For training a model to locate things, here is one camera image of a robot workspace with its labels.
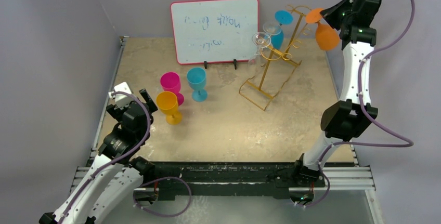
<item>handwritten text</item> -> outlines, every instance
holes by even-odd
[[[184,23],[187,24],[201,24],[203,30],[207,30],[208,26],[210,25],[210,19],[208,16],[204,16],[202,18],[190,18],[189,16],[186,16],[184,18]]]
[[[213,41],[207,41],[205,43],[202,43],[201,47],[202,47],[203,50],[209,51],[212,47],[218,46],[218,45],[221,45],[221,44],[222,44],[222,41],[215,41],[215,40],[213,40]]]
[[[219,23],[219,25],[233,25],[235,28],[240,28],[240,22],[236,22],[236,19],[231,16],[225,16],[222,14],[217,17],[217,23]]]

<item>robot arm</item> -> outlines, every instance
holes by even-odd
[[[115,86],[114,89],[133,95],[126,82]],[[122,198],[142,184],[144,170],[135,167],[135,165],[139,167],[139,159],[142,158],[134,159],[135,164],[130,164],[129,160],[139,150],[137,146],[140,145],[147,132],[147,120],[150,120],[150,124],[153,123],[152,113],[158,108],[144,89],[140,91],[140,94],[146,101],[142,104],[147,109],[148,116],[130,96],[117,94],[113,97],[112,94],[109,95],[115,99],[115,105],[109,105],[107,112],[118,123],[104,138],[90,170],[70,197],[54,213],[45,213],[39,220],[40,224],[100,223]],[[137,150],[129,154],[129,151],[135,148]],[[119,157],[121,157],[119,161],[110,164]],[[110,165],[100,172],[97,171],[107,164]],[[108,187],[109,182],[121,170],[123,171],[121,180]]]
[[[362,113],[364,107],[369,115],[376,118],[378,110],[370,105],[369,67],[370,59],[361,72],[364,105],[358,98],[358,68],[366,54],[374,50],[376,30],[369,27],[374,15],[381,5],[381,0],[342,0],[335,6],[321,12],[330,26],[341,30],[342,50],[344,57],[343,88],[339,101],[325,110],[320,127],[322,133],[311,150],[303,154],[300,160],[303,167],[299,175],[300,181],[308,184],[317,180],[319,166],[328,160],[338,148],[331,147],[321,162],[320,157],[329,145],[336,142],[348,142],[359,137],[371,122]]]

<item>pink wine glass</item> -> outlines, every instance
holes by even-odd
[[[179,93],[180,91],[180,78],[175,72],[167,72],[161,77],[161,86],[164,91],[170,91],[178,98],[178,105],[180,106],[184,102],[184,96]]]

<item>table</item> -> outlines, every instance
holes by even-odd
[[[128,82],[141,99],[138,91],[145,88],[155,100],[162,92],[160,77],[173,71],[180,75],[181,93],[185,96],[184,104],[179,107],[183,121],[171,126],[164,114],[154,113],[151,137],[137,155],[151,161],[297,160],[319,136],[323,111],[337,100],[325,53],[313,39],[302,42],[301,48],[291,48],[293,59],[302,60],[302,64],[268,109],[262,111],[238,93],[248,76],[246,63],[239,63],[237,70],[232,63],[209,64],[205,88],[209,97],[197,103],[191,98],[186,74],[191,68],[203,65],[179,65],[172,38],[128,38],[115,84]],[[290,69],[281,60],[272,62],[264,87],[276,90]],[[98,146],[115,123],[106,113]],[[329,161],[353,162],[350,147],[340,147]]]

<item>whiteboard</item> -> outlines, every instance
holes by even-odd
[[[255,54],[258,0],[173,2],[170,9],[179,64],[246,61]]]

